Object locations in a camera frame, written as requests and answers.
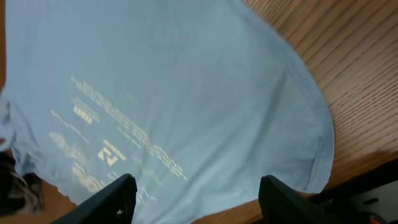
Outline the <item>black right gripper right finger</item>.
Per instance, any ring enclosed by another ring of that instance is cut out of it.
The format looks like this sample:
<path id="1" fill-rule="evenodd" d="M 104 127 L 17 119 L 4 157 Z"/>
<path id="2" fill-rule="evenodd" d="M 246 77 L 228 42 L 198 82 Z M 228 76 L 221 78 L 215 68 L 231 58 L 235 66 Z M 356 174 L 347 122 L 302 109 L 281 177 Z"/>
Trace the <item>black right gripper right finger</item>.
<path id="1" fill-rule="evenodd" d="M 273 175 L 261 178 L 258 201 L 265 224 L 339 223 Z"/>

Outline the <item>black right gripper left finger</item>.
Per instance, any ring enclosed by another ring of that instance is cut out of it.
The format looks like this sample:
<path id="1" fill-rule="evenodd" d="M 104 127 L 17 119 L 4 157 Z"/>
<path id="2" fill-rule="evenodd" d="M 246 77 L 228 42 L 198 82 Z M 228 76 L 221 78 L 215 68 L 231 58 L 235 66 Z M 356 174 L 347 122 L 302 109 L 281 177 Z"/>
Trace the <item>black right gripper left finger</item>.
<path id="1" fill-rule="evenodd" d="M 136 206 L 137 185 L 131 174 L 124 174 L 85 200 L 53 224 L 131 224 Z"/>

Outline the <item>light blue printed t-shirt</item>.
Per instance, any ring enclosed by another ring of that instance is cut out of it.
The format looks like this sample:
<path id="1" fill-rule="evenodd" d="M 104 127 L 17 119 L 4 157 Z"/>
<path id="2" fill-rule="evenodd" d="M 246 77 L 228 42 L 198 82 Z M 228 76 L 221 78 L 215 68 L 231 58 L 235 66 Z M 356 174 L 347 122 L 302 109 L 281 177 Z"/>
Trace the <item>light blue printed t-shirt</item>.
<path id="1" fill-rule="evenodd" d="M 191 223 L 273 175 L 329 181 L 328 105 L 242 1 L 7 1 L 3 148 L 74 203 L 137 182 L 134 223 Z"/>

